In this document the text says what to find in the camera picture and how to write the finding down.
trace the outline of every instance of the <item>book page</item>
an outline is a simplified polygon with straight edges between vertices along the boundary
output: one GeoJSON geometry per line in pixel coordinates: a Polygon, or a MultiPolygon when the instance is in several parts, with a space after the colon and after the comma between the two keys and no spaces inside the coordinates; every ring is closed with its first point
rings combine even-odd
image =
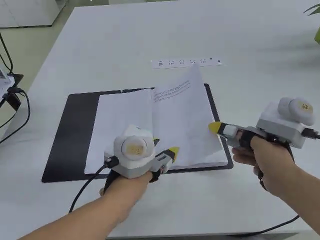
{"type": "Polygon", "coordinates": [[[153,131],[151,89],[99,97],[91,141],[85,163],[85,174],[95,173],[104,164],[104,152],[114,152],[115,138],[130,124],[153,131]]]}
{"type": "Polygon", "coordinates": [[[160,139],[157,152],[180,147],[174,166],[212,163],[208,156],[222,151],[208,128],[214,117],[197,65],[175,83],[154,89],[152,121],[153,135],[160,139]]]}

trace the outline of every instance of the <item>human arm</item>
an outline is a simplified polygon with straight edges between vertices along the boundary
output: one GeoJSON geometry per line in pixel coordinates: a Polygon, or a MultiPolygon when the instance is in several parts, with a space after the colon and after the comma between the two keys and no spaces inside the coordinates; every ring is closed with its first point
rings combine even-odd
{"type": "Polygon", "coordinates": [[[256,136],[250,145],[253,152],[233,148],[233,159],[252,165],[256,175],[260,169],[266,189],[287,203],[320,234],[320,179],[295,165],[282,146],[256,136]]]}
{"type": "Polygon", "coordinates": [[[125,220],[142,197],[152,173],[126,179],[119,177],[99,199],[49,223],[20,240],[105,240],[119,223],[125,220]]]}

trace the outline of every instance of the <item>power strip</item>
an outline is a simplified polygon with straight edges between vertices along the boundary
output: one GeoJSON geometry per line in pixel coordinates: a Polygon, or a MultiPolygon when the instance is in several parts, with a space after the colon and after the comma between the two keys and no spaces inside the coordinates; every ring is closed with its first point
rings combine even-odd
{"type": "Polygon", "coordinates": [[[186,68],[193,64],[198,64],[200,67],[225,65],[219,58],[213,57],[151,60],[152,69],[186,68]]]}

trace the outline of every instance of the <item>black cord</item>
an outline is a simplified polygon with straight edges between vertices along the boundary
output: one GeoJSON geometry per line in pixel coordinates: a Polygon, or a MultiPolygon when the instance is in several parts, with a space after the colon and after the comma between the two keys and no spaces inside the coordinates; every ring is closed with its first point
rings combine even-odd
{"type": "Polygon", "coordinates": [[[256,236],[256,235],[260,235],[260,234],[265,234],[265,233],[270,232],[272,230],[275,230],[275,229],[278,229],[280,227],[283,227],[283,226],[285,226],[287,224],[293,223],[298,218],[300,218],[299,215],[295,216],[294,218],[292,218],[289,221],[283,222],[283,223],[281,223],[281,224],[279,224],[277,226],[270,227],[270,228],[268,228],[266,230],[256,231],[256,232],[249,232],[249,233],[244,233],[244,234],[237,234],[237,235],[230,235],[230,236],[231,237],[236,237],[236,238],[247,238],[247,237],[252,237],[252,236],[256,236]]]}
{"type": "Polygon", "coordinates": [[[10,67],[8,67],[8,65],[6,64],[6,61],[4,60],[4,58],[2,57],[1,54],[0,54],[0,59],[2,60],[2,62],[3,62],[3,64],[4,64],[4,66],[6,67],[6,69],[8,69],[9,72],[10,72],[10,67]]]}
{"type": "Polygon", "coordinates": [[[12,117],[10,117],[8,121],[6,121],[4,124],[2,124],[2,125],[0,126],[0,128],[2,128],[4,125],[6,125],[8,122],[10,122],[10,121],[14,118],[15,115],[16,115],[16,114],[14,114],[12,117]]]}
{"type": "Polygon", "coordinates": [[[85,190],[85,188],[88,186],[88,184],[91,183],[91,181],[92,181],[93,179],[95,179],[95,178],[99,175],[99,173],[100,173],[103,169],[105,169],[105,168],[107,168],[107,165],[103,164],[103,166],[100,167],[100,168],[98,169],[98,171],[96,171],[95,174],[94,174],[91,178],[89,178],[88,181],[85,182],[85,184],[82,186],[82,188],[80,189],[80,191],[78,192],[78,194],[75,196],[75,198],[74,198],[74,200],[73,200],[73,202],[72,202],[72,204],[71,204],[69,213],[71,213],[71,212],[74,210],[78,198],[80,197],[80,195],[82,194],[82,192],[85,190]]]}
{"type": "Polygon", "coordinates": [[[13,72],[13,70],[14,70],[14,63],[13,63],[13,61],[12,61],[12,59],[11,59],[11,56],[10,56],[10,54],[9,54],[9,51],[8,51],[7,46],[6,46],[6,44],[5,44],[5,41],[4,41],[4,39],[3,39],[2,35],[1,35],[1,32],[0,32],[0,40],[1,40],[1,42],[2,42],[3,48],[4,48],[4,50],[5,50],[5,53],[6,53],[6,55],[8,56],[8,59],[9,59],[9,62],[10,62],[10,68],[7,66],[7,64],[5,63],[5,61],[4,61],[4,59],[3,59],[2,56],[1,56],[1,60],[3,61],[4,65],[6,66],[6,68],[9,70],[9,74],[13,74],[13,73],[14,73],[14,72],[13,72]]]}
{"type": "Polygon", "coordinates": [[[29,97],[27,95],[27,93],[22,90],[21,88],[17,88],[17,87],[10,87],[8,89],[8,92],[9,93],[24,93],[25,95],[25,98],[26,98],[26,102],[28,104],[28,117],[26,118],[26,121],[24,122],[24,124],[22,124],[19,128],[17,128],[15,131],[13,131],[12,133],[10,133],[8,136],[6,136],[4,139],[2,139],[0,141],[0,144],[2,144],[5,140],[7,140],[8,138],[10,138],[12,135],[14,135],[16,132],[18,132],[20,129],[22,129],[28,122],[29,122],[29,119],[30,119],[30,114],[31,114],[31,111],[30,111],[30,102],[29,102],[29,97]]]}
{"type": "MultiPolygon", "coordinates": [[[[290,156],[292,157],[293,162],[295,163],[294,154],[292,153],[292,150],[291,150],[291,147],[290,147],[289,143],[278,143],[278,144],[281,145],[282,147],[284,147],[285,149],[287,149],[287,151],[289,152],[290,156]]],[[[260,184],[262,185],[262,187],[264,189],[266,189],[264,187],[264,184],[263,184],[262,180],[260,180],[260,184]]],[[[230,235],[230,236],[236,237],[236,238],[247,238],[247,237],[252,237],[252,236],[256,236],[256,235],[260,235],[260,234],[265,234],[265,233],[270,232],[272,230],[275,230],[275,229],[281,228],[281,227],[283,227],[285,225],[288,225],[290,223],[293,223],[298,218],[300,218],[299,215],[295,216],[294,218],[292,218],[289,221],[285,221],[283,223],[280,223],[280,224],[278,224],[276,226],[267,228],[267,229],[262,230],[262,231],[255,231],[255,232],[249,232],[249,233],[244,233],[244,234],[236,234],[236,235],[230,235]]]]}

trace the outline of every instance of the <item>sticker label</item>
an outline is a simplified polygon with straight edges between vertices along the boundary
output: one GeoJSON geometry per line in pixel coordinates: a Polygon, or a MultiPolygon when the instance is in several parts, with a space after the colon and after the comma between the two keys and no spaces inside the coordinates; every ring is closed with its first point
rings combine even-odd
{"type": "Polygon", "coordinates": [[[314,108],[309,103],[299,101],[298,105],[303,111],[306,111],[311,114],[314,112],[314,108]]]}
{"type": "Polygon", "coordinates": [[[144,152],[144,147],[141,145],[129,144],[125,149],[126,154],[141,156],[144,152]]]}

